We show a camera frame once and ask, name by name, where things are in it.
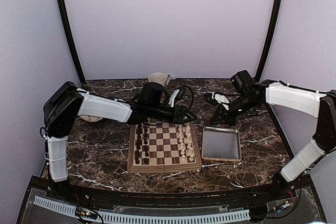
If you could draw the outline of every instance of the tray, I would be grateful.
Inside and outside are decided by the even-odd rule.
[[[241,154],[239,130],[204,127],[203,159],[239,162],[242,160]]]

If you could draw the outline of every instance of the wall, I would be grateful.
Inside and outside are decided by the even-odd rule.
[[[66,0],[87,79],[255,73],[274,0]]]
[[[263,79],[297,86],[336,89],[336,0],[282,0],[277,28]],[[275,113],[295,153],[311,139],[316,120],[275,107]],[[336,154],[311,172],[328,222],[336,223]]]
[[[0,222],[15,223],[44,159],[43,104],[67,80],[79,84],[57,0],[0,0]]]

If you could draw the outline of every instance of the marble tabletop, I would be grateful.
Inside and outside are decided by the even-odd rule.
[[[88,81],[84,89],[112,98],[130,100],[140,93],[146,80]],[[234,93],[227,79],[177,79],[168,86],[171,93],[181,85],[195,93],[192,111],[198,144],[202,147],[205,126],[216,107],[203,101],[206,92]],[[189,103],[187,92],[185,104]],[[111,120],[88,123],[77,118],[68,140],[68,173],[72,184],[136,193],[200,193],[246,188],[271,182],[272,175],[289,161],[284,144],[263,105],[238,117],[242,160],[238,163],[202,160],[202,169],[172,174],[127,172],[130,127]],[[45,168],[43,177],[47,177]]]

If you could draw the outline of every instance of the chess piece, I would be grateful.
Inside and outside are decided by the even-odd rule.
[[[140,152],[138,150],[135,150],[134,157],[140,157]]]

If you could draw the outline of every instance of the slotted white strip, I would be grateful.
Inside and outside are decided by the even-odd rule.
[[[76,207],[68,204],[53,201],[35,196],[34,204],[43,208],[49,209],[60,214],[76,217]],[[137,215],[121,215],[111,212],[98,212],[104,219],[104,223],[110,224],[220,224],[233,223],[237,221],[249,220],[249,210],[242,210],[237,212],[227,212],[215,215],[201,215],[201,216],[174,216],[174,217],[158,217],[158,216],[137,216]]]

